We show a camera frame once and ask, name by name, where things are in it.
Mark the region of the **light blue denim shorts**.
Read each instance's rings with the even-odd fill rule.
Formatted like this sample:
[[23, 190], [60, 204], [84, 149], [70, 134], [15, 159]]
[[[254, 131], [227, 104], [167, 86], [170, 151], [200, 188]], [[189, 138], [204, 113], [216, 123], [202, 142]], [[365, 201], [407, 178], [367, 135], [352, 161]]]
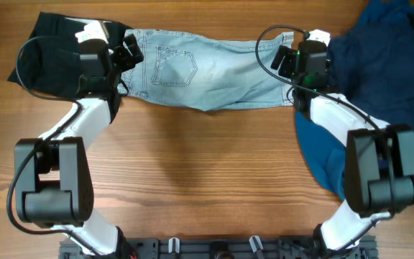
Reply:
[[211, 111], [288, 106], [289, 85], [262, 69], [294, 34], [273, 40], [213, 40], [188, 32], [128, 29], [144, 60], [122, 74], [119, 91], [153, 104]]

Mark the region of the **folded black garment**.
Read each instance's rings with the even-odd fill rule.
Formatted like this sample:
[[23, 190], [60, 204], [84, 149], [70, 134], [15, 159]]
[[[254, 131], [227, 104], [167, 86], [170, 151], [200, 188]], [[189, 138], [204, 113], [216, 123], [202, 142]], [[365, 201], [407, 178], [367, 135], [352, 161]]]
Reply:
[[68, 17], [41, 12], [8, 81], [25, 85], [44, 94], [63, 98], [79, 98], [86, 94], [109, 93], [104, 82], [84, 78], [80, 47], [75, 36], [97, 19]]

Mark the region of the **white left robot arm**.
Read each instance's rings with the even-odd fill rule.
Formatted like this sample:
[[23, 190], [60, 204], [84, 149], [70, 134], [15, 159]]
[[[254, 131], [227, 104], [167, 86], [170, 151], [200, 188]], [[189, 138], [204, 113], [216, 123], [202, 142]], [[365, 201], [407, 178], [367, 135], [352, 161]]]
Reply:
[[136, 258], [121, 229], [94, 208], [86, 150], [114, 120], [121, 74], [144, 60], [136, 37], [110, 50], [98, 37], [78, 37], [83, 72], [72, 109], [50, 131], [21, 139], [6, 198], [9, 221], [29, 235], [62, 233], [90, 258]]

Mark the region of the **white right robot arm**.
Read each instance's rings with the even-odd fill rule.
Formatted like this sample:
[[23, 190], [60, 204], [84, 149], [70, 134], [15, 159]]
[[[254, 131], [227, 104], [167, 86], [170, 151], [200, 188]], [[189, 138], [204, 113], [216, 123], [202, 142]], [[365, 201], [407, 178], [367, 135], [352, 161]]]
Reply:
[[302, 41], [279, 46], [270, 65], [293, 87], [294, 107], [304, 122], [341, 144], [344, 201], [314, 231], [313, 252], [321, 258], [353, 250], [379, 222], [414, 205], [414, 132], [363, 112], [326, 82], [327, 46]]

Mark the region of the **dark blue garment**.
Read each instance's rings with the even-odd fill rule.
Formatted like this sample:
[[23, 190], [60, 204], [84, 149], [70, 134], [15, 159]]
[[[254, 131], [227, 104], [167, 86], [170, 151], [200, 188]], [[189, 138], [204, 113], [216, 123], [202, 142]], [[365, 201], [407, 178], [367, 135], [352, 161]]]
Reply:
[[357, 23], [328, 44], [328, 83], [354, 106], [414, 131], [414, 6], [371, 1]]

